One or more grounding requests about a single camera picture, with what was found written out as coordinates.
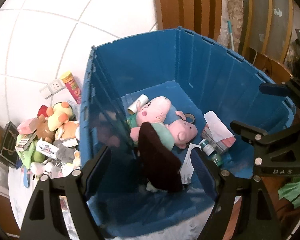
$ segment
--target white paper roll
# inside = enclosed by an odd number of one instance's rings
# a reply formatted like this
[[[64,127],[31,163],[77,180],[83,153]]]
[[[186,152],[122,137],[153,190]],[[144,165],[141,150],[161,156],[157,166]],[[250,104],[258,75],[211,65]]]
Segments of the white paper roll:
[[[141,95],[128,107],[129,114],[135,114],[137,112],[137,102],[140,100],[140,107],[149,102],[149,98],[146,95]]]

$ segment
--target receipt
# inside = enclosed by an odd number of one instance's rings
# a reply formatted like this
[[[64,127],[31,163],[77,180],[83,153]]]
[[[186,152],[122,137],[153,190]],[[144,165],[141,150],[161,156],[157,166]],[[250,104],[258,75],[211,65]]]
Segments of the receipt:
[[[194,171],[194,168],[193,168],[192,163],[191,163],[191,151],[192,151],[193,148],[196,148],[196,147],[200,148],[200,145],[193,144],[193,143],[190,143],[190,145],[189,145],[189,148],[188,148],[188,151],[187,151],[187,154],[186,154],[186,158],[185,158],[185,160],[183,162],[183,165],[180,169],[182,184],[190,184],[191,183],[191,177],[192,177],[192,174],[193,174],[193,171]]]

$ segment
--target pig ear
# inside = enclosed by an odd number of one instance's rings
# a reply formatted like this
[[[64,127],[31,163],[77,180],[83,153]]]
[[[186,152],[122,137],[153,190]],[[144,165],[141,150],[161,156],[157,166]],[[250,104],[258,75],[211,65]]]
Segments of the pig ear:
[[[176,111],[176,115],[180,116],[182,120],[186,121],[187,118],[182,111]]]
[[[186,133],[185,132],[180,132],[178,133],[178,139],[183,142],[186,139]]]
[[[182,143],[182,144],[178,144],[177,145],[180,149],[185,149],[186,147],[187,147],[187,145],[186,144],[184,144],[184,143]]]
[[[140,110],[141,110],[141,101],[138,100],[137,101],[137,112],[140,112]]]

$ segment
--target pink tissue pack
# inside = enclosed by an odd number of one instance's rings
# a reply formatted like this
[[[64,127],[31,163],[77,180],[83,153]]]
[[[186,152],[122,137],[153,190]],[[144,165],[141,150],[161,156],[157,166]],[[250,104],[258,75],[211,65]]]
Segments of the pink tissue pack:
[[[18,126],[18,132],[19,134],[33,133],[35,130],[37,130],[37,124],[38,118],[25,120]]]

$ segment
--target white tile wall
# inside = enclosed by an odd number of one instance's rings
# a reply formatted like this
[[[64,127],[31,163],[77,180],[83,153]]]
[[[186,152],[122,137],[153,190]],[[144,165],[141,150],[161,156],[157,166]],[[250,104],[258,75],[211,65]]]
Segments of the white tile wall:
[[[73,100],[39,89],[71,70],[82,87],[91,46],[154,31],[153,0],[7,0],[0,10],[0,125]]]

